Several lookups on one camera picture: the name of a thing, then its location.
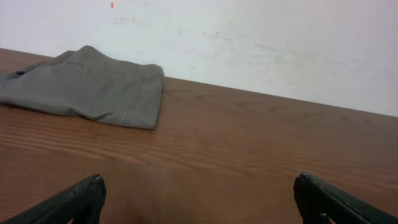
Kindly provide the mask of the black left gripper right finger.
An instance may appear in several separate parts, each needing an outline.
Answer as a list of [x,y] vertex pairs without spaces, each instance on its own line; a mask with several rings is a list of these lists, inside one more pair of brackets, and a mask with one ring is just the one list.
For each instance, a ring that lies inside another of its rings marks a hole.
[[397,224],[397,217],[305,172],[295,179],[294,199],[303,224]]

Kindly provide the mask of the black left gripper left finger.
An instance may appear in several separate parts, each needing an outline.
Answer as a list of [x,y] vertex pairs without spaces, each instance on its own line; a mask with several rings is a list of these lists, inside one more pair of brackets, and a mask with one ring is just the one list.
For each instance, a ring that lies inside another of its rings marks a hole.
[[98,224],[105,198],[103,177],[91,175],[3,224]]

